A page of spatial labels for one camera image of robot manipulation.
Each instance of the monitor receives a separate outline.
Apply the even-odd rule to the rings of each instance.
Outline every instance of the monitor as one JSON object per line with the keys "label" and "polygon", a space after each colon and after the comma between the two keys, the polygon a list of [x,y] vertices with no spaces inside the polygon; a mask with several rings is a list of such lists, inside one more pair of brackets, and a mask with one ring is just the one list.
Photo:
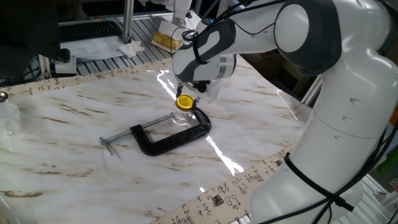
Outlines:
{"label": "monitor", "polygon": [[0,1],[0,77],[19,78],[36,54],[69,60],[58,38],[56,0]]}

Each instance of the yellow object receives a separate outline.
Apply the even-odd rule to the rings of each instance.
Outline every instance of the yellow object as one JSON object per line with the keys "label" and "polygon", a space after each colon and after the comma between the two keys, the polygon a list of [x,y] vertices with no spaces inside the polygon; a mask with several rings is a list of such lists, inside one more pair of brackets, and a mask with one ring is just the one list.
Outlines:
{"label": "yellow object", "polygon": [[[167,36],[166,34],[161,34],[160,32],[156,32],[152,38],[155,42],[158,44],[166,47],[167,49],[170,49],[170,41],[171,37]],[[179,46],[182,43],[182,40],[175,40],[173,39],[172,43],[172,50],[176,51],[177,46]]]}
{"label": "yellow object", "polygon": [[182,94],[175,101],[175,105],[180,110],[189,111],[193,106],[193,98],[190,95]]}

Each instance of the yellow jar lid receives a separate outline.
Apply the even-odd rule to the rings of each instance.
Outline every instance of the yellow jar lid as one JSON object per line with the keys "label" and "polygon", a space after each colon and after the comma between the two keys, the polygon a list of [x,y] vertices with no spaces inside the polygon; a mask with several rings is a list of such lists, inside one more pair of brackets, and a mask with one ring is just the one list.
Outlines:
{"label": "yellow jar lid", "polygon": [[187,94],[181,94],[177,100],[175,101],[175,105],[184,111],[188,111],[192,109],[193,106],[193,98]]}

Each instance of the glass jar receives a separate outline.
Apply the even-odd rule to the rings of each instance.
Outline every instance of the glass jar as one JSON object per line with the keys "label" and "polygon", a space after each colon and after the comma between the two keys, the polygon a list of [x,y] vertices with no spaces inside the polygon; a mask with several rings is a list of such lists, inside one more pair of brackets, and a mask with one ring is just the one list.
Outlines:
{"label": "glass jar", "polygon": [[22,131],[19,108],[5,92],[0,92],[0,134],[13,136]]}
{"label": "glass jar", "polygon": [[189,126],[189,121],[192,118],[193,98],[190,95],[182,94],[176,100],[173,108],[174,117],[172,117],[175,124],[180,126]]}

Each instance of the table surface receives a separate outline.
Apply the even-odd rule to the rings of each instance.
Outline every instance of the table surface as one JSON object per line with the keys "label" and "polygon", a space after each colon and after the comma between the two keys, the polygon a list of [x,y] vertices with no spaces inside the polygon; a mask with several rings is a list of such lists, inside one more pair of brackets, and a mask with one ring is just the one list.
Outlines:
{"label": "table surface", "polygon": [[[16,99],[24,130],[0,139],[0,196],[24,223],[149,223],[300,139],[310,108],[241,57],[215,103],[200,103],[209,135],[157,157],[108,137],[169,114],[168,70]],[[149,129],[168,136],[172,122]]]}

